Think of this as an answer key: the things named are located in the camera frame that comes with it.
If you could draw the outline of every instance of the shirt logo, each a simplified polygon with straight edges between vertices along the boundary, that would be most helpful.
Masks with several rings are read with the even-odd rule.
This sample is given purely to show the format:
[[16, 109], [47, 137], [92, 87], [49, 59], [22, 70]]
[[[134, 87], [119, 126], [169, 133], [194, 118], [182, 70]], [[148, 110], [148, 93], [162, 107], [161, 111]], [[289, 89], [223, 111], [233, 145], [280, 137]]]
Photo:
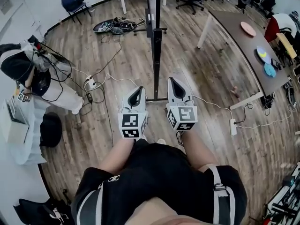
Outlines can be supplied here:
[[118, 180], [119, 180], [119, 177], [120, 177], [120, 175], [114, 176], [114, 177], [110, 178], [110, 179], [108, 180], [108, 182], [118, 181]]

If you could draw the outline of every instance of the pink plate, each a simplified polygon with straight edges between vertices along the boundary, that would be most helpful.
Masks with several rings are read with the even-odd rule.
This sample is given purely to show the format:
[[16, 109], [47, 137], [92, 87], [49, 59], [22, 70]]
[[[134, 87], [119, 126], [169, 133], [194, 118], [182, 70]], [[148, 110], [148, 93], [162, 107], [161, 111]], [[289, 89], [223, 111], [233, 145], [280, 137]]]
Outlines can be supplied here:
[[256, 36], [256, 32], [253, 29], [253, 27], [251, 27], [248, 23], [246, 22], [241, 22], [240, 25], [242, 26], [242, 29], [249, 34], [250, 36]]

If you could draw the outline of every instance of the blue chair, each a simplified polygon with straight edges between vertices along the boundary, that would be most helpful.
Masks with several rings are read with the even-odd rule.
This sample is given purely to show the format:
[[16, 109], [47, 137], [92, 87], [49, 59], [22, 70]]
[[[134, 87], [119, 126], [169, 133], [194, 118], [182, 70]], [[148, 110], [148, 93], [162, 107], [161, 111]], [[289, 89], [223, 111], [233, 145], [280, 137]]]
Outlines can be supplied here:
[[91, 16], [90, 11], [88, 10], [88, 7], [86, 6], [86, 2], [83, 2], [83, 1], [84, 0], [61, 0], [61, 5], [69, 13], [69, 16], [72, 18], [73, 22], [75, 22], [75, 20], [73, 18], [74, 16], [71, 16], [71, 15], [75, 15], [78, 22], [80, 24], [82, 24], [76, 15], [76, 12], [78, 12], [79, 10], [82, 10], [83, 13], [85, 14], [84, 9], [86, 9], [88, 11], [89, 15]]

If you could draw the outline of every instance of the brown tabletop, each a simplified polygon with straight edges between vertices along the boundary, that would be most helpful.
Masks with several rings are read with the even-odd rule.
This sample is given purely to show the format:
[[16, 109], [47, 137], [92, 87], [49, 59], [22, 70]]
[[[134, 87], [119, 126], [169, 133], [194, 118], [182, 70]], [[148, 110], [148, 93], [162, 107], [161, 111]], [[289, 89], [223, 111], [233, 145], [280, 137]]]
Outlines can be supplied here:
[[[274, 53], [273, 49], [264, 38], [263, 34], [259, 31], [253, 21], [242, 13], [231, 13], [222, 11], [209, 11], [211, 15], [223, 26], [228, 32], [231, 38], [235, 41], [241, 52], [244, 54], [249, 65], [251, 66], [265, 96], [271, 94], [285, 83], [288, 82], [287, 75], [282, 70], [276, 70], [276, 77], [270, 77], [266, 75], [263, 66], [264, 63], [258, 57], [256, 53], [257, 46], [261, 46], [269, 54], [269, 56], [276, 61], [279, 61], [278, 57]], [[256, 36], [252, 37], [248, 35], [241, 27], [240, 23], [246, 22], [250, 24], [256, 31]]]

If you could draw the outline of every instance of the white cable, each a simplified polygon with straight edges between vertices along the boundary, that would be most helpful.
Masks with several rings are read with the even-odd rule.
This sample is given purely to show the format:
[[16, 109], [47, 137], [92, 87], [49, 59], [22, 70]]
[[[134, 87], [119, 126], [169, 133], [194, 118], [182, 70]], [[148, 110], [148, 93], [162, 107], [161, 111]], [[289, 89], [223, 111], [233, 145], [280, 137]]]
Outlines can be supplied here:
[[199, 99], [199, 100], [202, 100], [203, 102], [205, 102], [205, 103], [207, 103], [207, 104], [212, 104], [212, 105], [217, 106], [217, 107], [220, 108], [220, 109], [226, 109], [226, 110], [230, 111], [231, 119], [233, 119], [233, 113], [231, 112], [230, 109], [228, 109], [228, 108], [226, 108], [226, 107], [220, 107], [219, 105], [214, 104], [214, 103], [207, 102], [207, 101], [205, 101], [203, 98], [197, 97], [197, 96], [195, 96], [195, 95], [192, 95], [192, 96], [195, 97], [195, 98], [197, 98], [197, 99]]
[[78, 72], [80, 72], [80, 73], [86, 74], [85, 72], [80, 71], [80, 70], [78, 70], [78, 69], [76, 69], [76, 68], [74, 68], [74, 67], [73, 67], [72, 69], [74, 69], [74, 70], [76, 70], [76, 71], [78, 71]]
[[290, 114], [290, 116], [288, 116], [288, 117], [285, 118], [285, 119], [277, 119], [276, 121], [273, 121], [273, 122], [271, 122], [271, 123], [269, 123], [269, 124], [264, 124], [264, 125], [260, 124], [260, 125], [257, 125], [256, 127], [242, 127], [242, 126], [236, 126], [236, 127], [243, 128], [243, 129], [246, 129], [246, 128], [255, 129], [255, 128], [258, 128], [258, 127], [260, 127], [260, 126], [262, 126], [262, 127], [264, 127], [264, 126], [269, 126], [269, 125], [273, 124], [274, 122], [287, 120], [288, 118], [291, 117], [292, 113], [296, 111], [296, 108], [293, 109], [293, 110], [291, 111], [291, 110], [289, 109], [289, 106], [290, 106], [290, 104], [287, 106], [287, 109], [291, 112], [291, 114]]
[[86, 90], [86, 91], [93, 91], [93, 90], [95, 90], [95, 89], [97, 89], [97, 88], [99, 88], [99, 87], [101, 87], [104, 83], [105, 83], [105, 81], [106, 81], [106, 78], [107, 78], [107, 76], [110, 76], [113, 80], [115, 80], [115, 81], [123, 81], [123, 80], [129, 80], [129, 81], [131, 81], [136, 87], [138, 87], [136, 84], [135, 84], [135, 82], [134, 81], [132, 81], [131, 79], [129, 79], [129, 78], [123, 78], [123, 79], [115, 79], [114, 77], [112, 77], [109, 73], [107, 73], [106, 74], [106, 76], [105, 76], [105, 79], [104, 79], [104, 81], [103, 81], [103, 83], [100, 83], [100, 85], [99, 86], [97, 86], [97, 87], [95, 87], [95, 88], [93, 88], [93, 89], [86, 89], [85, 88], [85, 86], [86, 86], [86, 82], [84, 83], [84, 90]]

